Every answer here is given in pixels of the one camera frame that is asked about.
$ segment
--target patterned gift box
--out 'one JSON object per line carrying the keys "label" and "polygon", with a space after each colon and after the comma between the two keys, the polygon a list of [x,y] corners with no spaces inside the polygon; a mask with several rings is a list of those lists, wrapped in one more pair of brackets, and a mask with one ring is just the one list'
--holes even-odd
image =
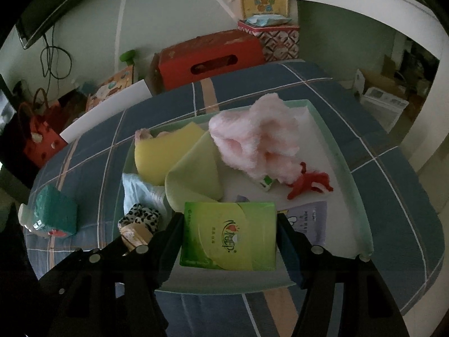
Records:
{"label": "patterned gift box", "polygon": [[265,61],[298,58],[298,25],[255,26],[244,21],[237,23],[240,30],[257,37],[262,44]]}

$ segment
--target green toy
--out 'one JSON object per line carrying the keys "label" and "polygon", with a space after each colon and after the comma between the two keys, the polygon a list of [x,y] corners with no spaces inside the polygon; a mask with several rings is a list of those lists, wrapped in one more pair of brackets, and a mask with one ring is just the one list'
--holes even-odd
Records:
{"label": "green toy", "polygon": [[134,65],[134,57],[136,56],[136,51],[134,49],[123,53],[120,56],[120,62],[126,62],[128,66]]}

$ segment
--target light blue fabric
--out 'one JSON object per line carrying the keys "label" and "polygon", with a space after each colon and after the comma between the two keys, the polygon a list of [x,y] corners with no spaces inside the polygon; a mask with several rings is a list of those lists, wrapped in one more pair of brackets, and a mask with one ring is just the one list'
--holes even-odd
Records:
{"label": "light blue fabric", "polygon": [[157,209],[163,217],[171,215],[171,209],[165,197],[165,187],[143,182],[135,173],[122,174],[122,182],[125,189],[123,214],[127,214],[134,204],[142,204],[145,208]]}

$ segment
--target orange toy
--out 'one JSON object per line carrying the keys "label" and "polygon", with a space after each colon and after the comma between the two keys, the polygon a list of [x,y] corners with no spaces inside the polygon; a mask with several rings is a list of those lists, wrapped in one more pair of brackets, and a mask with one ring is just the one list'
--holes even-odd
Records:
{"label": "orange toy", "polygon": [[319,187],[313,186],[313,183],[323,185],[327,191],[334,191],[334,188],[329,185],[329,175],[325,172],[306,172],[306,164],[305,162],[301,162],[302,170],[301,175],[289,187],[292,187],[293,190],[288,194],[287,199],[291,200],[296,196],[306,192],[306,191],[316,191],[318,193],[324,193]]}

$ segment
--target red bag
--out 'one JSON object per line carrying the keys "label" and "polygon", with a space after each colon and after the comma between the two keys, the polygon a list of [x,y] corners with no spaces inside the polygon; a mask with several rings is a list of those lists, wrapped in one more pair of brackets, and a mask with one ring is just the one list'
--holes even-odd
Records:
{"label": "red bag", "polygon": [[[43,115],[36,114],[33,110],[37,94],[40,91],[43,93],[44,103],[46,106],[46,110]],[[54,126],[49,123],[49,121],[52,121],[51,119],[58,117],[58,113],[61,113],[61,107],[59,103],[49,107],[47,94],[43,88],[39,88],[36,91],[32,106],[27,102],[22,102],[17,113],[19,114],[24,107],[27,107],[31,111],[31,138],[25,137],[26,143],[23,152],[37,167],[42,168],[51,157],[67,145],[67,142],[63,140],[61,136],[53,129]]]}

